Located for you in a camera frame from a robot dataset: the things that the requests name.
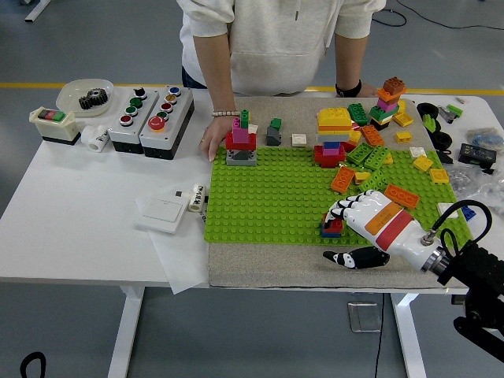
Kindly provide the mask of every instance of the gray floor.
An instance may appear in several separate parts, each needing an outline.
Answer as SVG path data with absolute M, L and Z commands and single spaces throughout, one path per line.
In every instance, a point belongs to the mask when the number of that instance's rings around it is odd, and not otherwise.
M 444 24 L 504 28 L 499 0 L 403 0 Z M 403 13 L 403 28 L 373 24 L 362 79 L 380 86 L 398 76 L 411 88 L 504 89 L 503 31 L 452 30 Z M 0 2 L 0 83 L 180 83 L 175 2 L 52 0 L 33 24 L 32 7 Z M 400 21 L 393 13 L 381 20 Z M 334 53 L 314 86 L 335 81 Z M 41 142 L 28 123 L 39 106 L 55 107 L 58 89 L 0 88 L 0 214 Z M 488 96 L 504 124 L 502 96 Z M 381 301 L 379 295 L 359 298 Z M 147 289 L 128 376 L 373 376 L 378 335 L 353 334 L 354 295 L 301 291 Z M 406 376 L 386 297 L 378 376 Z M 116 287 L 0 283 L 0 376 L 19 376 L 26 354 L 43 351 L 48 377 L 106 376 L 124 296 Z M 428 376 L 499 376 L 502 366 L 467 342 L 451 321 L 462 309 L 449 297 L 412 304 Z M 35 370 L 31 376 L 37 376 Z

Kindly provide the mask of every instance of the yellow lego brick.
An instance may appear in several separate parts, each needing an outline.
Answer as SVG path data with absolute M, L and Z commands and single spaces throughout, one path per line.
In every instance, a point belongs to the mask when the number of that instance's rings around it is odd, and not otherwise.
M 427 172 L 427 170 L 431 167 L 431 165 L 434 164 L 431 159 L 424 155 L 420 155 L 417 157 L 417 159 L 413 162 L 413 167 L 420 169 L 422 172 Z
M 359 130 L 353 130 L 350 132 L 350 142 L 354 143 L 359 143 L 359 140 L 361 140 L 362 133 Z
M 393 117 L 392 120 L 395 121 L 399 126 L 402 128 L 405 128 L 409 124 L 413 123 L 413 118 L 406 112 L 404 113 L 396 113 Z
M 384 164 L 392 164 L 394 162 L 394 159 L 392 158 L 392 154 L 389 154 L 387 158 L 384 160 Z
M 371 176 L 370 172 L 356 172 L 354 175 L 354 183 L 360 185 Z
M 352 119 L 347 108 L 325 108 L 318 113 L 319 126 L 351 126 Z
M 318 130 L 322 132 L 350 132 L 353 129 L 351 126 L 319 126 Z
M 320 135 L 349 135 L 351 130 L 341 130 L 337 132 L 332 132 L 329 130 L 319 130 L 318 134 Z
M 413 136 L 410 132 L 396 132 L 395 133 L 395 141 L 397 143 L 409 143 L 413 139 Z
M 406 112 L 406 101 L 404 100 L 399 100 L 398 101 L 398 105 L 399 105 L 399 111 L 397 112 L 398 114 L 399 113 L 405 113 Z
M 433 183 L 449 183 L 450 177 L 448 176 L 447 171 L 444 169 L 431 169 L 429 171 L 431 174 L 431 180 Z

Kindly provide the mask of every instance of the yellow floor line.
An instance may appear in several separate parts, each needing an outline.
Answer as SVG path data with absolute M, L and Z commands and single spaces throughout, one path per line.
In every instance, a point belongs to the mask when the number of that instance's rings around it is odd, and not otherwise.
M 61 89 L 66 83 L 0 83 L 0 88 L 24 89 Z M 165 87 L 166 84 L 116 83 L 117 87 Z M 307 87 L 307 92 L 334 92 L 334 87 Z M 499 89 L 436 89 L 408 88 L 409 94 L 419 95 L 465 95 L 465 96 L 504 96 L 504 90 Z

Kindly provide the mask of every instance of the person's hand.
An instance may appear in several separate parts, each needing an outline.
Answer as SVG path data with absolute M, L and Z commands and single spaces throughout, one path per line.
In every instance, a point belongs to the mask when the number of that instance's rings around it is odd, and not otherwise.
M 377 91 L 377 89 L 373 85 L 367 84 L 367 83 L 362 83 L 361 91 L 358 93 L 357 97 L 358 98 L 378 97 L 376 95 L 376 91 Z
M 208 157 L 208 160 L 215 159 L 217 148 L 226 134 L 232 130 L 234 119 L 235 116 L 214 117 L 210 126 L 206 128 L 202 141 L 199 143 L 199 150 Z

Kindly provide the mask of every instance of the black cable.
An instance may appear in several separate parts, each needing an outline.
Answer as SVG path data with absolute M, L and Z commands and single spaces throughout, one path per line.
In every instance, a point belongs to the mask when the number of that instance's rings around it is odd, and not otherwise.
M 378 360 L 380 359 L 381 351 L 381 336 L 384 333 L 384 313 L 385 313 L 385 293 L 381 295 L 381 326 L 380 326 L 380 341 L 378 342 L 378 353 L 376 354 L 375 378 L 378 376 Z
M 396 12 L 395 10 L 393 10 L 392 8 L 383 8 L 380 12 L 390 12 L 390 13 L 395 13 L 397 15 L 399 15 L 400 17 L 402 17 L 402 20 L 404 21 L 402 24 L 387 24 L 386 22 L 383 22 L 383 21 L 379 21 L 377 20 L 376 18 L 372 18 L 373 21 L 377 22 L 378 24 L 382 24 L 382 25 L 385 25 L 385 26 L 392 26 L 393 28 L 400 28 L 401 26 L 404 26 L 406 25 L 406 22 L 408 22 L 406 20 L 406 17 L 404 17 L 404 15 L 402 13 L 399 13 L 399 12 Z
M 424 17 L 422 16 L 421 14 L 419 14 L 415 9 L 413 8 L 410 8 L 408 6 L 405 6 L 404 4 L 402 4 L 399 0 L 396 0 L 400 5 L 404 6 L 405 8 L 411 10 L 413 13 L 417 14 L 420 18 L 423 18 L 424 20 L 428 21 L 428 22 L 432 22 L 433 24 L 436 24 L 436 25 L 439 25 L 439 26 L 443 26 L 445 28 L 449 28 L 449 29 L 469 29 L 469 28 L 487 28 L 487 29 L 494 29 L 494 30 L 504 30 L 504 28 L 495 28 L 493 26 L 486 26 L 486 25 L 469 25 L 469 26 L 448 26 L 448 25 L 445 25 L 445 24 L 441 24 L 440 22 L 437 22 L 437 21 L 434 21 L 434 20 L 430 20 L 428 19 L 427 17 Z

